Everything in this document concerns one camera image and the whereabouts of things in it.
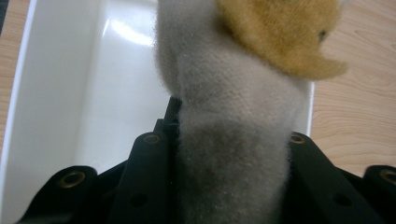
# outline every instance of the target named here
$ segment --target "screw hole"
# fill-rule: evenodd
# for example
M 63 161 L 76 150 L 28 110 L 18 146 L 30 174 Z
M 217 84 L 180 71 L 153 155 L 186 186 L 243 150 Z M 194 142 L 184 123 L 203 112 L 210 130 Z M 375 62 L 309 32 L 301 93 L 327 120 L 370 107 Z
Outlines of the screw hole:
M 352 201 L 344 194 L 337 193 L 332 199 L 340 206 L 348 207 L 352 205 Z
M 396 172 L 391 170 L 382 170 L 380 173 L 381 177 L 389 183 L 396 185 Z
M 81 171 L 72 171 L 64 175 L 59 181 L 58 186 L 63 189 L 70 189 L 79 185 L 85 179 L 85 174 Z
M 131 197 L 130 203 L 132 207 L 141 207 L 147 203 L 149 197 L 143 193 L 136 193 Z
M 290 141 L 295 144 L 303 144 L 305 142 L 305 140 L 300 135 L 295 133 L 291 135 Z

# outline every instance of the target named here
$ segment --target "gray fuzzy fabric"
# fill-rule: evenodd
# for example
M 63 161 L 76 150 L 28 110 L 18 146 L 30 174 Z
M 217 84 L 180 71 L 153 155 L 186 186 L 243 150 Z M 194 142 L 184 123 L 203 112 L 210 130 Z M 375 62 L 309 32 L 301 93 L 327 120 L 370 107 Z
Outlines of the gray fuzzy fabric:
M 157 61 L 183 102 L 179 223 L 277 223 L 287 143 L 308 82 L 236 44 L 214 0 L 159 1 Z
M 6 18 L 8 0 L 0 0 L 0 34 L 3 30 L 4 19 Z

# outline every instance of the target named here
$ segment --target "stuffed animal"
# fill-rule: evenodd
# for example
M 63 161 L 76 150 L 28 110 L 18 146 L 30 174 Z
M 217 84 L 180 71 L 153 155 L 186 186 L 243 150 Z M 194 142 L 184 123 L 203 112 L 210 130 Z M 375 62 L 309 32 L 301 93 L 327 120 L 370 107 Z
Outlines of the stuffed animal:
M 319 42 L 337 0 L 161 0 L 156 57 L 182 101 L 178 223 L 277 223 L 290 138 L 310 79 L 334 77 Z

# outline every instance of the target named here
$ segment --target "brass screw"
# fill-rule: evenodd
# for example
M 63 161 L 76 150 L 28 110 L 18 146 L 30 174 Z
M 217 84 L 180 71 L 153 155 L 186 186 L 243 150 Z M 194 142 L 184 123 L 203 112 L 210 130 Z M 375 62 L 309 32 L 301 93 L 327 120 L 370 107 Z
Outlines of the brass screw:
M 59 181 L 58 186 L 63 189 L 71 189 L 84 181 L 85 174 L 81 171 L 72 171 L 64 175 Z
M 381 177 L 390 184 L 396 185 L 396 172 L 391 170 L 382 170 L 379 175 L 381 175 Z
M 160 140 L 161 140 L 161 137 L 157 134 L 150 134 L 143 138 L 143 141 L 145 141 L 145 143 L 150 144 L 150 145 L 155 145 L 155 144 L 159 143 Z
M 291 135 L 290 141 L 295 144 L 303 144 L 305 142 L 305 139 L 303 139 L 300 135 L 294 133 Z

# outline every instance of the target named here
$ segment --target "plush toy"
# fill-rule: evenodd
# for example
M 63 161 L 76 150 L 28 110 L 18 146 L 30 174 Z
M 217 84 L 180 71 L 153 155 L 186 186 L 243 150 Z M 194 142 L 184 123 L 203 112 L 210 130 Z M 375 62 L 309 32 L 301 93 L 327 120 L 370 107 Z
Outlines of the plush toy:
M 161 0 L 157 60 L 182 101 L 179 223 L 277 223 L 289 177 L 287 143 L 309 79 L 342 63 L 319 43 L 338 0 Z

